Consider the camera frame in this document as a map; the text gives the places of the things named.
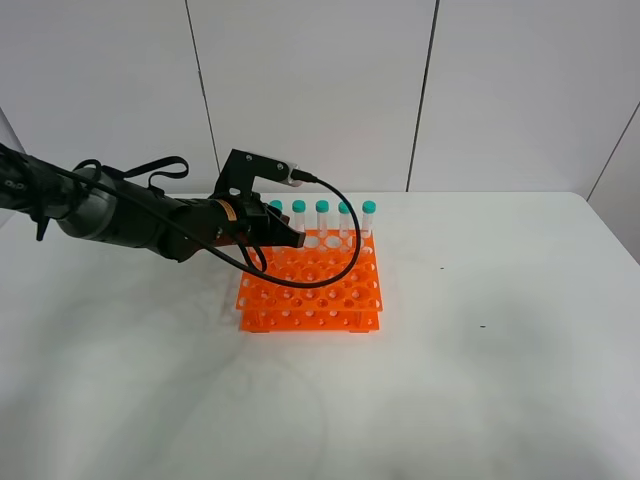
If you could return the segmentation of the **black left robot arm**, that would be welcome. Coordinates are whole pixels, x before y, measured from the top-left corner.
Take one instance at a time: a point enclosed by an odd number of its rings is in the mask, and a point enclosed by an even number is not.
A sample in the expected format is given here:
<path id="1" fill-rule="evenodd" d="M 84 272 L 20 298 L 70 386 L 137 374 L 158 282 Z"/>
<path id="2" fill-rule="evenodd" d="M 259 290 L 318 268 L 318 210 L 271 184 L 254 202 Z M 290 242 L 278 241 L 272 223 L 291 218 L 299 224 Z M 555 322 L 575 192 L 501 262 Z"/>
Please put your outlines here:
<path id="1" fill-rule="evenodd" d="M 253 189 L 258 178 L 295 185 L 293 165 L 234 149 L 206 198 L 173 198 L 132 181 L 143 174 L 172 178 L 170 166 L 186 164 L 169 156 L 121 171 L 90 159 L 67 171 L 3 146 L 1 206 L 28 215 L 38 240 L 55 221 L 70 237 L 146 249 L 177 262 L 206 247 L 302 247 L 304 234 Z"/>

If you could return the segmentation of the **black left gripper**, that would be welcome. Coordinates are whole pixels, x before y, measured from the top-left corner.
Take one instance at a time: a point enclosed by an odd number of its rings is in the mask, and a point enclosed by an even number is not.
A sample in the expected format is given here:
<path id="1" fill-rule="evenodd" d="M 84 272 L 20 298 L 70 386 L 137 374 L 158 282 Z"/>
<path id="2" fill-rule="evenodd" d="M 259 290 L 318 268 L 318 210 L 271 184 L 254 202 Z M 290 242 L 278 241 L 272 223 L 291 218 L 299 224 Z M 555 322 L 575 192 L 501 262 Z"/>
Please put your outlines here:
<path id="1" fill-rule="evenodd" d="M 263 202 L 258 194 L 248 201 L 239 196 L 210 195 L 215 213 L 207 219 L 207 240 L 214 246 L 302 248 L 306 234 L 295 230 L 289 216 Z"/>

